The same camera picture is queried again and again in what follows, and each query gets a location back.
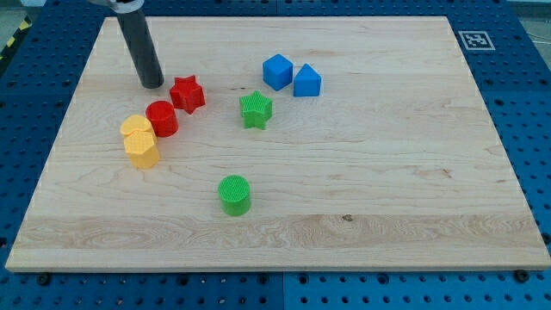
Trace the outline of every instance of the blue cube block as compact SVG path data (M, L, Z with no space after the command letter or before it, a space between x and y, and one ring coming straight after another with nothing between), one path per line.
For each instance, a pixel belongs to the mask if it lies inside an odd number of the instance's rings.
M321 76L309 65L304 64L294 77L293 96L319 96Z
M280 54L264 61L262 69L264 82L274 90L280 90L293 81L293 64Z

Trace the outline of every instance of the toy block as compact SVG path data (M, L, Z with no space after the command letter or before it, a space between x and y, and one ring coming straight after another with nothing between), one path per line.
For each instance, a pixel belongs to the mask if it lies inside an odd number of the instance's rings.
M195 76L175 77L174 86L170 89L170 98L174 109L183 109L188 114L205 105L203 88L195 81Z
M294 77L293 96L319 96L321 76L309 65L304 64Z
M178 119L170 102L157 101L150 104L145 110L145 116L158 137L169 137L178 131Z
M157 135L153 130L153 125L145 116L130 115L122 122L121 134L123 138L126 138L136 131L153 133L153 138L157 143Z
M293 63L280 54L264 61L262 69L264 82L274 90L280 90L293 81Z
M270 98L255 90L248 96L240 97L239 103L245 128L266 129L266 121L272 117L272 100Z
M229 176L218 185L218 195L222 210L231 216L245 214L251 208L250 187L241 176Z
M161 159L154 137L154 133L135 131L124 139L125 152L134 167L149 169Z

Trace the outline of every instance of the table surface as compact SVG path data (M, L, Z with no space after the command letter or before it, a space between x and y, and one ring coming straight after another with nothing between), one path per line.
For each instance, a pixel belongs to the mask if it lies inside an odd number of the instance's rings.
M152 18L150 27L167 82L139 87L107 19L9 269L549 266L445 18ZM295 71L305 62L319 70L322 97L264 85L261 64L274 53ZM207 106L178 114L179 132L159 141L161 162L135 170L119 125L190 74ZM238 113L238 97L253 90L274 99L265 131L244 130ZM251 184L242 217L220 210L216 187L229 174Z

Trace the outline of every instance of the yellow and black tape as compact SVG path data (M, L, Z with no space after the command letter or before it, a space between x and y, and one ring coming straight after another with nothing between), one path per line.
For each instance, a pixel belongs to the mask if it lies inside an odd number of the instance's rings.
M13 59L15 52L19 46L23 43L23 39L28 34L28 30L31 27L31 20L28 16L23 19L23 22L19 25L19 28L15 31L14 35L6 42L6 46L0 52L0 77L8 69L8 65Z

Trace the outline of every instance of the red block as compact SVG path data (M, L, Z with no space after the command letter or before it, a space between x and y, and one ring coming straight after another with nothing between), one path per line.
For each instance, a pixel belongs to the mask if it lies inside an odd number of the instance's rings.
M150 104L145 110L145 116L158 137L169 137L178 131L178 119L170 102L157 101Z
M192 114L195 109L205 105L203 88L195 81L195 76L175 77L170 97L175 109L183 109Z

